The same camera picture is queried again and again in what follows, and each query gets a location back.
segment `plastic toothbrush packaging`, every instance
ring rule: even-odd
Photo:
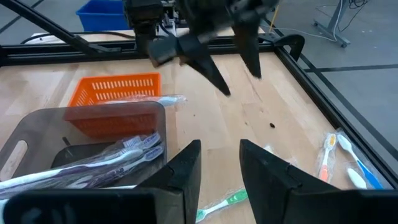
[[[330,183],[333,177],[333,168],[336,163],[336,145],[337,136],[335,133],[328,133],[326,135],[325,141],[318,153],[318,163],[317,163],[317,174],[318,178]]]
[[[263,147],[263,149],[267,150],[268,152],[272,153],[275,156],[278,156],[275,152],[274,152],[274,148],[270,145],[265,145]],[[299,167],[299,162],[297,162],[296,158],[291,157],[287,160],[285,160],[286,162],[290,163],[291,165],[295,166],[295,167]]]
[[[140,101],[155,101],[163,106],[172,106],[177,103],[186,101],[186,97],[183,95],[164,95],[164,96],[147,96],[147,95],[134,95],[119,98],[111,101],[102,101],[100,104],[113,104],[113,103],[132,103]]]
[[[377,171],[361,150],[349,140],[343,131],[337,132],[337,140],[344,153],[351,156],[354,163],[347,168],[347,176],[353,185],[360,189],[389,189],[387,180]]]
[[[32,189],[98,188],[127,175],[142,163],[153,161],[163,151],[164,143],[158,133],[123,139],[87,159],[0,182],[0,200]]]

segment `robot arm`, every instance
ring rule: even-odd
[[[125,8],[128,8],[126,6],[131,6],[132,2],[138,4],[137,2],[142,1],[125,2],[129,2],[129,5],[125,4]],[[156,0],[151,0],[145,1],[145,4],[156,8],[160,0],[157,2],[156,4]],[[178,57],[181,65],[191,66],[228,96],[229,88],[211,59],[206,44],[216,37],[218,31],[232,27],[235,33],[234,43],[240,56],[252,75],[261,78],[258,28],[260,20],[278,2],[279,0],[177,0],[176,8],[185,18],[189,33],[180,37],[170,35],[145,44],[146,53],[154,67]],[[134,14],[127,10],[127,18],[128,15]],[[135,21],[135,27],[142,27],[137,23],[137,18],[129,21]]]

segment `green toothbrush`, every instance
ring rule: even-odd
[[[211,212],[214,212],[215,210],[219,210],[228,205],[233,205],[235,203],[242,202],[242,201],[246,200],[247,198],[248,198],[248,193],[246,192],[245,189],[243,189],[243,190],[239,190],[239,191],[235,192],[235,194],[233,194],[229,198],[223,200],[218,205],[215,205],[208,209],[199,209],[197,212],[196,223],[204,220],[208,214],[210,214]]]

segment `orange toothbrush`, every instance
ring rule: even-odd
[[[325,182],[328,182],[329,178],[329,170],[328,170],[329,153],[335,148],[335,144],[336,144],[336,135],[329,134],[323,145],[325,149],[325,156],[323,157],[321,171],[319,172],[319,179]]]

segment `white toothbrush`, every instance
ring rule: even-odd
[[[323,144],[325,155],[323,156],[321,170],[319,172],[319,179],[325,182],[328,182],[329,178],[329,167],[328,167],[329,153],[334,149],[335,145],[336,145],[336,135],[330,133],[326,138],[325,143]]]
[[[375,175],[372,174],[372,172],[358,159],[356,154],[353,151],[353,146],[351,143],[342,135],[337,136],[338,142],[340,143],[340,146],[349,152],[351,156],[354,158],[356,163],[359,165],[361,168],[362,172],[365,175],[365,178],[369,181],[369,183],[375,188],[375,189],[384,189],[384,187],[380,184],[380,181],[377,179]]]
[[[355,170],[348,168],[347,173],[355,187],[364,190],[367,189],[365,180],[357,172],[355,172]]]

